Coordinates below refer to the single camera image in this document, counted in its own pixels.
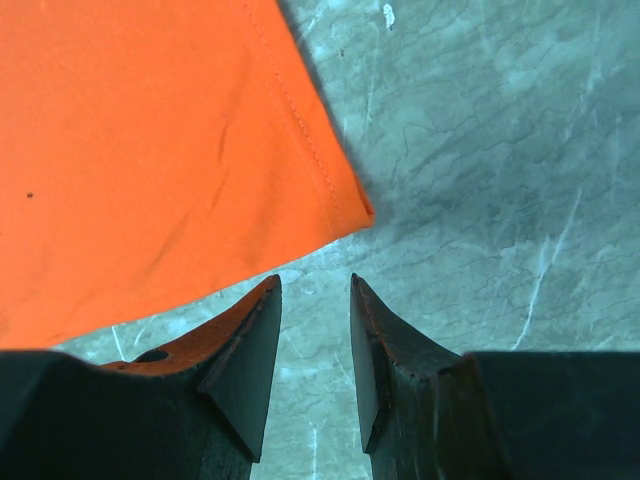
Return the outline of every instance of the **gray marble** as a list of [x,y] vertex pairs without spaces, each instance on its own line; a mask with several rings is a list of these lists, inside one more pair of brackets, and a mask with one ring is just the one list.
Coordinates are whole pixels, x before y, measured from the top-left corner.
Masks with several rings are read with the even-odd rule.
[[[640,347],[640,3],[390,6],[387,28],[383,2],[282,5],[378,218],[277,269],[282,335],[255,479],[370,478],[353,271],[455,352]],[[257,281],[60,348],[132,360]]]

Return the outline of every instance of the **dark metal tool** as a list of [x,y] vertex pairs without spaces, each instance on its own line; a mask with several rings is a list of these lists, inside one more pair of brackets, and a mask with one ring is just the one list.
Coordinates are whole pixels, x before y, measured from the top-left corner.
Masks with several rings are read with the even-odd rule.
[[375,480],[640,479],[640,354],[458,356],[356,275],[351,342]]
[[272,276],[137,360],[0,353],[0,478],[248,479],[281,316]]

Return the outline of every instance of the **dark spot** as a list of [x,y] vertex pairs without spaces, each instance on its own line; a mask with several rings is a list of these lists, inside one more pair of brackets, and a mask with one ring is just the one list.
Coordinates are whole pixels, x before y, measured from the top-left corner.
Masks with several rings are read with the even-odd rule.
[[148,352],[140,355],[135,360],[135,363],[159,362],[160,360],[164,360],[168,356],[169,354],[162,350],[149,350]]

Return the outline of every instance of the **orange cloth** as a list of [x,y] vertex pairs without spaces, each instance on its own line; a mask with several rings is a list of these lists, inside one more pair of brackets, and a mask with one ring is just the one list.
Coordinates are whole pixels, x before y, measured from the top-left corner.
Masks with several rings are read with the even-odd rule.
[[373,221],[275,1],[0,1],[0,348],[188,303]]

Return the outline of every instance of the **stitching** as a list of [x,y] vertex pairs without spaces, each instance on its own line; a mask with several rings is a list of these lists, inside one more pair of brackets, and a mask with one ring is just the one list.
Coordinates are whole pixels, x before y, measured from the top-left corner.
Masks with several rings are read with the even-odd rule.
[[[322,172],[322,175],[324,177],[324,180],[327,184],[327,186],[329,187],[329,191],[331,192],[331,197],[333,198],[333,208],[336,212],[336,217],[338,220],[338,225],[340,226],[341,229],[344,229],[344,222],[342,219],[342,213],[340,212],[340,209],[338,208],[338,197],[336,195],[336,191],[335,188],[333,186],[333,184],[331,183],[331,180],[329,178],[329,174],[327,173],[327,170],[324,167],[324,164],[322,163],[322,160],[320,159],[320,155],[318,154],[318,151],[316,150],[316,147],[313,143],[313,140],[311,139],[311,136],[309,135],[309,132],[307,130],[307,128],[304,125],[304,122],[302,121],[302,118],[300,117],[300,114],[298,113],[298,110],[296,109],[295,104],[293,103],[293,100],[291,98],[291,95],[289,95],[289,91],[287,90],[287,87],[285,86],[283,80],[282,80],[282,76],[280,75],[280,72],[278,71],[275,61],[273,59],[273,55],[271,53],[271,49],[269,47],[269,45],[267,44],[266,39],[264,38],[264,35],[262,34],[262,31],[260,30],[260,27],[258,25],[258,23],[255,21],[255,17],[253,15],[253,13],[250,10],[249,4],[248,2],[243,2],[243,5],[245,7],[245,10],[247,12],[247,15],[249,16],[249,19],[251,20],[251,23],[253,25],[254,30],[256,31],[258,37],[260,38],[260,41],[262,43],[262,46],[264,48],[264,50],[267,52],[267,57],[269,58],[269,64],[271,66],[271,69],[273,70],[276,80],[278,81],[278,84],[280,85],[280,88],[282,89],[282,93],[284,93],[284,96],[286,97],[287,101],[289,102],[289,107],[291,108],[291,111],[293,112],[294,116],[296,117],[296,120],[298,121],[298,125],[300,126],[300,129],[302,130],[302,133],[304,134],[307,143],[309,144],[309,147],[311,148],[311,151],[313,153],[313,157],[318,165],[318,167],[320,168],[320,171]],[[274,104],[276,105],[276,107],[278,107],[277,102],[275,102],[275,99],[272,97],[272,101],[274,102]],[[286,119],[284,117],[281,117],[283,122],[286,122]]]
[[[254,52],[254,53],[257,53],[256,50],[253,48],[251,39],[247,35],[245,35],[245,38],[247,39],[248,46],[251,49],[251,51]],[[267,82],[264,83],[264,86],[266,87],[267,91],[269,92],[269,96],[271,97],[271,101],[272,101],[273,105],[276,107],[276,112],[278,114],[278,118],[280,119],[280,123],[282,123],[282,125],[284,126],[287,134],[289,135],[289,138],[291,138],[291,140],[293,142],[293,145],[295,146],[295,148],[298,151],[298,153],[300,154],[300,156],[304,157],[305,156],[305,152],[302,151],[299,142],[296,141],[295,137],[293,136],[293,132],[291,130],[289,122],[287,122],[286,118],[284,117],[284,113],[282,111],[282,108],[280,107],[280,102],[276,101],[276,95],[275,95],[273,89],[269,86],[269,84]],[[309,165],[307,164],[307,162],[304,162],[304,166],[305,166],[305,170],[307,171],[307,174],[309,175],[309,177],[311,178],[311,181],[313,182],[313,186],[314,186],[316,192],[318,192],[318,195],[320,196],[320,202],[322,203],[322,208],[323,208],[324,213],[325,213],[325,223],[327,224],[327,227],[329,228],[329,231],[330,231],[331,235],[335,236],[336,233],[335,233],[335,229],[333,228],[333,224],[331,223],[331,215],[329,215],[329,210],[327,209],[326,202],[324,201],[324,198],[322,196],[321,188],[318,185],[317,178],[316,178],[315,175],[313,175],[311,173],[311,170],[309,169]]]

